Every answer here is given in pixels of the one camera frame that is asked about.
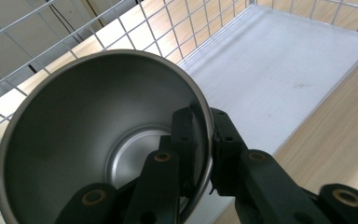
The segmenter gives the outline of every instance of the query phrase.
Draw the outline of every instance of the wire mesh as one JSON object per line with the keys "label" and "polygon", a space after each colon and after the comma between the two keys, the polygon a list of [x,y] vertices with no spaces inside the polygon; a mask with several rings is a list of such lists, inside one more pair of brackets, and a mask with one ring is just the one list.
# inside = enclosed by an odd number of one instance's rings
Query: wire mesh
{"label": "wire mesh", "polygon": [[[0,94],[0,137],[34,87],[66,63],[110,49],[145,50],[179,63],[251,4],[358,32],[358,0],[137,0],[136,6],[125,13],[122,8],[128,1],[111,2],[110,8],[96,16],[85,13],[87,10],[81,8],[84,5],[80,1],[71,0],[75,9],[72,13],[84,22],[72,27],[73,31],[68,30],[67,35],[52,25],[47,15],[51,15],[54,6],[68,1],[42,2],[36,6],[26,0],[31,10],[4,25],[0,23],[0,47],[7,45],[12,49],[0,52],[0,92],[4,90]],[[96,29],[106,17],[114,19],[104,28]],[[45,27],[48,35],[24,43],[16,32],[30,19],[34,20],[34,27]],[[88,38],[79,41],[84,34]],[[27,78],[20,80],[23,71],[29,69],[33,72],[26,72]]]}

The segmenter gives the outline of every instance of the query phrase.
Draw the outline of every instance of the cable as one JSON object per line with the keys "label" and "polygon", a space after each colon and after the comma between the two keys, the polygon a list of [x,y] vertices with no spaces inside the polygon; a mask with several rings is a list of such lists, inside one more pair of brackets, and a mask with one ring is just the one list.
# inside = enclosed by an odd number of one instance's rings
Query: cable
{"label": "cable", "polygon": [[[57,13],[54,11],[54,9],[61,15],[61,17],[68,23],[68,25],[75,31],[75,28],[71,25],[71,23],[69,23],[69,21],[61,14],[61,12],[55,7],[53,6],[52,4],[50,6],[48,6],[51,11],[54,13],[54,15],[56,16],[56,18],[60,21],[60,23],[62,24],[62,26],[65,28],[65,30],[71,34],[72,32],[68,29],[68,27],[66,27],[65,23],[61,20],[61,18],[57,15]],[[84,41],[84,39],[78,34],[76,33],[76,35],[82,40]],[[73,35],[72,35],[72,38],[80,44],[80,41],[77,40]]]}

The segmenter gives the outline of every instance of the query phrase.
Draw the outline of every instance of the wire grid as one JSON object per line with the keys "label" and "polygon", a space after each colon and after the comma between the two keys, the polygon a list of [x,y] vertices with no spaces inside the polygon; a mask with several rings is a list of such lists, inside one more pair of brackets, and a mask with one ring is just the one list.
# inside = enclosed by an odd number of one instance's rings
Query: wire grid
{"label": "wire grid", "polygon": [[[86,21],[87,16],[82,10],[76,7],[76,13],[86,22],[62,38],[42,15],[44,10],[58,2],[60,1],[52,0],[34,7],[27,0],[33,7],[32,11],[9,25],[0,26],[0,37],[5,36],[11,45],[17,46],[29,58],[27,62],[9,72],[0,72],[0,86],[8,85],[12,89],[0,97],[0,137],[26,96],[41,80],[62,65],[87,54],[110,49],[145,50],[179,63],[251,4],[272,7],[358,32],[358,0],[146,0],[138,2],[136,7],[124,15],[116,16],[115,20],[99,31],[94,30],[92,25],[107,14],[119,15],[117,9],[123,2],[112,5],[89,21]],[[348,14],[355,16],[348,19]],[[10,32],[33,16],[40,18],[59,39],[37,54],[29,50],[32,46],[24,46]],[[68,40],[84,30],[92,35],[71,48]],[[53,63],[42,64],[40,58],[55,49],[65,49],[65,53]],[[37,73],[20,85],[13,84],[11,78],[31,63],[38,66]]]}

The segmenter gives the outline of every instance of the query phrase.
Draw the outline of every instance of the metal bowl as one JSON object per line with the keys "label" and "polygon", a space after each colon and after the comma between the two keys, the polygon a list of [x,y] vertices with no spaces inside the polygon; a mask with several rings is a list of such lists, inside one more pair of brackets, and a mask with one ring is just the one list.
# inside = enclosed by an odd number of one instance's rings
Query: metal bowl
{"label": "metal bowl", "polygon": [[170,134],[172,113],[189,106],[201,136],[196,194],[211,171],[213,119],[194,81],[159,56],[113,50],[67,64],[16,111],[0,146],[0,207],[7,223],[53,223],[92,183],[120,188]]}

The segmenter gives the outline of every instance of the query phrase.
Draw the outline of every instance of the light wood floor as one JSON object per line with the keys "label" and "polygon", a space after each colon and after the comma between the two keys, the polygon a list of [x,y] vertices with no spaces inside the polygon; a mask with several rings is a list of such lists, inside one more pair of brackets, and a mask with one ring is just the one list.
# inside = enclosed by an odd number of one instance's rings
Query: light wood floor
{"label": "light wood floor", "polygon": [[[185,14],[187,14],[186,2],[173,0],[166,9],[161,10],[149,19],[149,25],[152,27],[155,38],[163,36],[158,41],[158,47],[163,55],[171,52],[178,44],[183,44],[168,56],[168,59],[175,63],[205,41],[209,34],[212,35],[217,32],[222,24],[224,25],[232,20],[234,11],[235,14],[238,14],[245,8],[245,1],[239,1],[235,4],[235,7],[230,7],[231,0],[222,0],[220,8],[227,8],[227,10],[220,18],[216,17],[219,11],[217,0],[209,1],[205,8],[201,7],[198,10],[196,9],[201,6],[202,0],[187,2],[190,12],[195,12],[190,18],[185,19]],[[150,16],[162,8],[162,3],[160,0],[144,1],[143,9],[146,16]],[[258,1],[258,3],[265,6],[272,5],[272,1],[269,0]],[[280,10],[292,10],[297,15],[309,17],[313,3],[313,0],[275,0],[273,6]],[[336,11],[337,4],[317,1],[312,18],[331,22]],[[170,30],[172,26],[167,12],[171,15],[172,23],[178,24],[173,30]],[[145,17],[142,10],[136,7],[123,15],[121,19],[126,28],[130,29],[136,26],[139,21],[144,21]],[[337,14],[335,25],[356,30],[358,27],[358,9],[342,6]],[[142,49],[147,46],[148,42],[153,41],[153,36],[148,30],[148,25],[144,23],[131,32],[130,38],[136,48]],[[193,30],[198,33],[191,37]],[[97,33],[105,46],[112,44],[121,34],[124,34],[124,31],[118,21],[112,22]],[[132,49],[132,46],[126,37],[109,48]],[[73,52],[76,57],[81,57],[98,52],[101,49],[101,45],[92,36],[75,47]],[[147,51],[158,53],[157,45],[151,46]],[[71,53],[66,53],[47,69],[49,72],[53,72],[74,59],[75,57]],[[29,93],[47,76],[48,73],[42,70],[22,83],[19,88]],[[17,91],[11,91],[4,95],[0,98],[0,113],[5,116],[10,115],[24,98]],[[7,124],[7,121],[0,124],[0,137]],[[322,184],[331,182],[339,182],[358,188],[358,67],[294,133],[275,154],[275,158],[288,174],[306,189],[317,192]],[[239,223],[233,207],[230,206],[216,223]]]}

